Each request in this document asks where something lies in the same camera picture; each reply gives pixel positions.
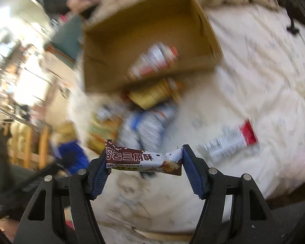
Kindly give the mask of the white teddy print bedsheet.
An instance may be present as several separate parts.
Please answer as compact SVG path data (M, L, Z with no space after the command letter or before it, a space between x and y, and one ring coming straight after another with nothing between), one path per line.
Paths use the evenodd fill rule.
M215 167L230 176L249 173L265 198L291 192L305 182L305 26L291 35L284 9L258 5L206 14L224 57L214 71L188 78L160 151L188 144L201 157L224 129L250 120L258 143ZM142 179L117 170L92 202L99 222L165 232L193 231L203 205L185 175Z

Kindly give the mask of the blue white snack bag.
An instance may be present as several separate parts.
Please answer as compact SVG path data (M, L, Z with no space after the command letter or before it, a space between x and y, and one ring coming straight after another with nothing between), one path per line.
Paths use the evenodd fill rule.
M177 113L175 103L166 102L147 111L132 111L124 119L116 144L144 151L158 151L166 127Z

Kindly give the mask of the brown cardboard box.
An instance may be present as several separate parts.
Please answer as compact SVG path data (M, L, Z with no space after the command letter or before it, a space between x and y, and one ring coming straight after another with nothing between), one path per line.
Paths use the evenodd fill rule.
M179 54L158 71L132 65L157 43ZM84 90L105 93L152 79L212 70L222 50L197 0L144 0L84 27Z

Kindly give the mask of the yellow striped snack bag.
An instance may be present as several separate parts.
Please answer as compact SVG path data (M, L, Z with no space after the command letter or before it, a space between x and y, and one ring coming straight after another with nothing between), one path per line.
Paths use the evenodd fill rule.
M153 84L131 90L128 93L128 97L141 109L148 110L170 98L178 101L180 99L180 91L184 90L184 88L184 82L173 78L163 78Z

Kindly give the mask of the brown white snack bar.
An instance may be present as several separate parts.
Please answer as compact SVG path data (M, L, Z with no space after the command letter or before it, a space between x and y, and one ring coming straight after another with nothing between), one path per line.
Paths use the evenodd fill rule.
M180 176L182 174L183 149L167 153L118 147L105 141L106 168L122 171L160 172Z

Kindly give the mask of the red white tall snack packet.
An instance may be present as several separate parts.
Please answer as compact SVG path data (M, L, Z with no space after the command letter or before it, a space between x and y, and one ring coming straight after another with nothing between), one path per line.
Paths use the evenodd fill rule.
M179 54L175 47L157 42L131 65L127 71L127 78L136 81L157 74L174 65L178 58Z

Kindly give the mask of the teal orange cushion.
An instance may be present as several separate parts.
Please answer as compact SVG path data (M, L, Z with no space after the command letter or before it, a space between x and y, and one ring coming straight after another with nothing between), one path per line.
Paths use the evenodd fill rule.
M50 39L44 44L45 52L56 56L65 65L74 69L77 56L80 52L83 19L74 15L60 25Z

